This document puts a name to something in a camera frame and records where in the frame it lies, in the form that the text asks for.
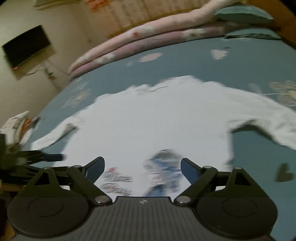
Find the white printed long-sleeve shirt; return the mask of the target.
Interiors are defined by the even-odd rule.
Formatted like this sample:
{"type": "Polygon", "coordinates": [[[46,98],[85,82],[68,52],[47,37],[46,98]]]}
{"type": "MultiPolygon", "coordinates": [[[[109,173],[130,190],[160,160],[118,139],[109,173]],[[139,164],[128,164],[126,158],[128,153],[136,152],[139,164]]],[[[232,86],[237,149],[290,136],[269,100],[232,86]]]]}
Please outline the white printed long-sleeve shirt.
{"type": "Polygon", "coordinates": [[[95,185],[112,199],[176,197],[189,186],[182,158],[229,170],[231,133],[246,124],[295,149],[294,111],[268,97],[191,76],[102,95],[31,148],[41,150],[76,130],[63,151],[65,165],[103,157],[105,170],[95,185]]]}

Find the clothes pile beside bed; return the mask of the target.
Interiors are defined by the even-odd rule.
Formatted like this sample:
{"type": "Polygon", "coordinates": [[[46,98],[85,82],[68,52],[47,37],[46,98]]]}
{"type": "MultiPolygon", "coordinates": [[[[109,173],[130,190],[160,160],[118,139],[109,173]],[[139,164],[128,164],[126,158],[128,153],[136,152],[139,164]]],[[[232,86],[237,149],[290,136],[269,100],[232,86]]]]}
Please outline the clothes pile beside bed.
{"type": "Polygon", "coordinates": [[[30,118],[29,111],[19,113],[9,118],[1,127],[7,147],[24,146],[32,136],[40,117],[30,118]]]}

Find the teal floral bed sheet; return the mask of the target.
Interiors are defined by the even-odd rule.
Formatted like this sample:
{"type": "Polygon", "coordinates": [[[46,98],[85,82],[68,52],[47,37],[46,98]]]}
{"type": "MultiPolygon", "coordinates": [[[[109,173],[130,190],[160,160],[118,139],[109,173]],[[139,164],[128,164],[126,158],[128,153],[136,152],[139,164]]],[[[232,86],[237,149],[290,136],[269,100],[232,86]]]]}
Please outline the teal floral bed sheet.
{"type": "MultiPolygon", "coordinates": [[[[293,48],[280,40],[202,39],[145,51],[74,79],[41,112],[26,149],[32,150],[34,141],[102,95],[119,93],[132,86],[155,86],[183,76],[259,94],[295,112],[293,48]]],[[[64,154],[75,133],[76,130],[71,130],[41,150],[64,154]]],[[[295,149],[278,144],[267,132],[251,124],[234,130],[231,139],[233,158],[227,171],[241,167],[255,180],[278,210],[271,236],[275,240],[292,240],[295,238],[295,149]]],[[[57,166],[66,166],[65,158],[57,166]]]]}

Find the patterned beige curtain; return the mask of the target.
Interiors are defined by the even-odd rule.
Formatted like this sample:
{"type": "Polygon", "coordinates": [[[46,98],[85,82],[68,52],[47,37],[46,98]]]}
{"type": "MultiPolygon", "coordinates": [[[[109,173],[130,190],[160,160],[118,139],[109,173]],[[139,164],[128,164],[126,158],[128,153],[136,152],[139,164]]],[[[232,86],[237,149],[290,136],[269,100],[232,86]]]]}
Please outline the patterned beige curtain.
{"type": "Polygon", "coordinates": [[[112,38],[133,27],[162,17],[199,9],[202,0],[88,0],[86,7],[95,17],[100,30],[112,38]]]}

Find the purple floral folded quilt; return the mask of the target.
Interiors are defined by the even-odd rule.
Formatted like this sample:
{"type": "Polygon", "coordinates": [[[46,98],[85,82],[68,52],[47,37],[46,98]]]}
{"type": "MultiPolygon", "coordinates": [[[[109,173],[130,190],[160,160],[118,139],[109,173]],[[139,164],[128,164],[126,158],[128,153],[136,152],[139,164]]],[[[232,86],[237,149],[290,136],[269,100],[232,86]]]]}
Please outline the purple floral folded quilt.
{"type": "Polygon", "coordinates": [[[225,34],[226,24],[222,22],[210,23],[196,28],[173,31],[137,40],[123,45],[109,53],[98,56],[93,60],[83,64],[75,70],[70,71],[72,79],[79,77],[91,70],[99,68],[108,63],[118,61],[135,54],[192,40],[222,37],[225,34]]]}

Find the lower teal pillow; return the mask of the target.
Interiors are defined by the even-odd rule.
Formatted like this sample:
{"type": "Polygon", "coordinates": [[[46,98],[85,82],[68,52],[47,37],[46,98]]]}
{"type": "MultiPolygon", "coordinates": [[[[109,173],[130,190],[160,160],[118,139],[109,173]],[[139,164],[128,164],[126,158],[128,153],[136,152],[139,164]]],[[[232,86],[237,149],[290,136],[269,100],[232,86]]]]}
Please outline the lower teal pillow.
{"type": "Polygon", "coordinates": [[[265,40],[280,40],[281,37],[274,31],[266,28],[244,28],[225,34],[225,38],[254,38],[265,40]]]}

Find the teal pillow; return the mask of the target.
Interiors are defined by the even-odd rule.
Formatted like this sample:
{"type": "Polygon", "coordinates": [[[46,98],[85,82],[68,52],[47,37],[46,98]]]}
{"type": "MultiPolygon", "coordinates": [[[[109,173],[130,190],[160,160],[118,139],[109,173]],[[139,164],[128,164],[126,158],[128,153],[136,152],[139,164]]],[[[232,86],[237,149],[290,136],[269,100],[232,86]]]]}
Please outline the teal pillow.
{"type": "Polygon", "coordinates": [[[246,24],[269,24],[274,21],[265,10],[247,4],[235,4],[218,10],[215,15],[219,20],[246,24]]]}
{"type": "Polygon", "coordinates": [[[280,40],[281,37],[274,31],[266,28],[244,28],[225,34],[225,38],[254,38],[265,40],[280,40]]]}

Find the upper teal pillow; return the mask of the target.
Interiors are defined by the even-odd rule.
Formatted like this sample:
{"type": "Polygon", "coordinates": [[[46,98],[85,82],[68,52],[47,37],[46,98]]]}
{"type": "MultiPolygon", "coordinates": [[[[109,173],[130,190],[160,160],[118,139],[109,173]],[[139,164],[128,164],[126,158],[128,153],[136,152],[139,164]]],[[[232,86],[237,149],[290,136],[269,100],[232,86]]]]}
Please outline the upper teal pillow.
{"type": "Polygon", "coordinates": [[[265,10],[247,4],[235,4],[218,10],[215,15],[219,20],[246,24],[269,24],[274,21],[265,10]]]}

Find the pink floral folded quilt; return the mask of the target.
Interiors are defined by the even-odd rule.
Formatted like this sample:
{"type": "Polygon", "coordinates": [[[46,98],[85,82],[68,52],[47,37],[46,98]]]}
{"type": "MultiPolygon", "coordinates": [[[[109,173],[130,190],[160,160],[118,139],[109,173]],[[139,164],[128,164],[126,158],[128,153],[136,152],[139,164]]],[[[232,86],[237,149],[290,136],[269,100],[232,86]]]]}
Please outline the pink floral folded quilt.
{"type": "Polygon", "coordinates": [[[68,72],[72,73],[84,64],[133,41],[209,23],[214,19],[214,14],[217,10],[239,2],[235,0],[211,0],[201,8],[194,9],[188,13],[166,16],[134,27],[87,51],[70,65],[68,72]]]}

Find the wooden headboard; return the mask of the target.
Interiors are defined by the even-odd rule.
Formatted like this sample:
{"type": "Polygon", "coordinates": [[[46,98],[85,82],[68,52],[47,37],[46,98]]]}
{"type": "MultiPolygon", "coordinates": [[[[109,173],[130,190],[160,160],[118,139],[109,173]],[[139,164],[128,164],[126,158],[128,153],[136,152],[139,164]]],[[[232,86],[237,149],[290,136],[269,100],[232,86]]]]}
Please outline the wooden headboard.
{"type": "Polygon", "coordinates": [[[295,0],[253,0],[245,2],[272,15],[278,26],[277,33],[295,49],[295,0]]]}

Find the black wall television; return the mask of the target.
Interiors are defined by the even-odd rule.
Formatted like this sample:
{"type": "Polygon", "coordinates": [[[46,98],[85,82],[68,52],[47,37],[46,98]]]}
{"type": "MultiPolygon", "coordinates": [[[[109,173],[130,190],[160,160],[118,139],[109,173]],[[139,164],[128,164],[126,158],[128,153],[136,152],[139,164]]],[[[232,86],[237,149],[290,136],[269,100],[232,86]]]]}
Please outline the black wall television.
{"type": "Polygon", "coordinates": [[[17,69],[50,45],[42,25],[38,25],[8,41],[2,49],[10,66],[17,69]]]}

